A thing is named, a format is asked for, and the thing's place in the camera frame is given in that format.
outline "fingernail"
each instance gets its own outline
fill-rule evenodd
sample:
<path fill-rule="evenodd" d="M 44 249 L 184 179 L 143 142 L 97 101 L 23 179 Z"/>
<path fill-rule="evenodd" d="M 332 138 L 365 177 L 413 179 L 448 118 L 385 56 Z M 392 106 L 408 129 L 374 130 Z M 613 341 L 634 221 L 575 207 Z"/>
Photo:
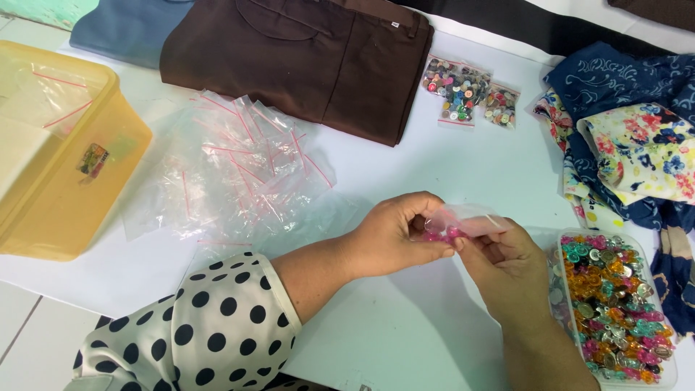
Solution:
<path fill-rule="evenodd" d="M 456 251 L 461 251 L 464 249 L 464 238 L 457 237 L 454 239 L 454 245 L 456 246 Z"/>

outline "green wall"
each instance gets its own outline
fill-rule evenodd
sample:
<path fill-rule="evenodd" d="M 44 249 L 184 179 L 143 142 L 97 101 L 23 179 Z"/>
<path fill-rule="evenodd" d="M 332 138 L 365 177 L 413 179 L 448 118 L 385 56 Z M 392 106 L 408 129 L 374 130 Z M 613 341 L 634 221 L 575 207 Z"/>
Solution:
<path fill-rule="evenodd" d="M 69 31 L 98 3 L 99 0 L 0 0 L 0 13 Z"/>

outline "yellow plastic container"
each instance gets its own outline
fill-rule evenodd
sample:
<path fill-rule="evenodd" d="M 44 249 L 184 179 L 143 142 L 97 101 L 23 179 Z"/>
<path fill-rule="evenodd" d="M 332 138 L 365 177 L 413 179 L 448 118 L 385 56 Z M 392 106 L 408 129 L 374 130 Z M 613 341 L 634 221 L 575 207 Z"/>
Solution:
<path fill-rule="evenodd" d="M 0 41 L 0 111 L 4 104 L 5 113 L 15 111 L 7 109 L 13 97 L 26 94 L 18 80 L 38 74 L 32 70 L 47 81 L 57 78 L 51 72 L 69 74 L 91 101 L 61 136 L 0 118 L 0 254 L 70 261 L 86 249 L 152 133 L 110 68 L 7 41 Z"/>

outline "person's left hand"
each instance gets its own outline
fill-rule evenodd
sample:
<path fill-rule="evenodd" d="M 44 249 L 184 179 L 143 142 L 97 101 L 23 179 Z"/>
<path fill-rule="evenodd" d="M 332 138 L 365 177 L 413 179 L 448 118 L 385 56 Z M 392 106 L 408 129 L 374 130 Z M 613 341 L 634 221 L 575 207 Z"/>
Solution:
<path fill-rule="evenodd" d="M 426 191 L 377 204 L 354 231 L 341 237 L 346 268 L 352 277 L 385 276 L 452 257 L 452 246 L 422 241 L 425 219 L 442 205 L 441 198 Z"/>

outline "belt loop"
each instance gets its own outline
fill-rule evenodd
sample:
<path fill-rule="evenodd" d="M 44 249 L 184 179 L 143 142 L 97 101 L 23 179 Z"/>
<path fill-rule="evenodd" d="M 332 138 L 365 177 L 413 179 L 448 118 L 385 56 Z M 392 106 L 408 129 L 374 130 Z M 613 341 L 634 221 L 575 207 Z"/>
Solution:
<path fill-rule="evenodd" d="M 417 35 L 421 17 L 423 16 L 419 12 L 413 11 L 413 26 L 410 28 L 410 32 L 408 32 L 408 38 L 415 38 L 415 35 Z"/>

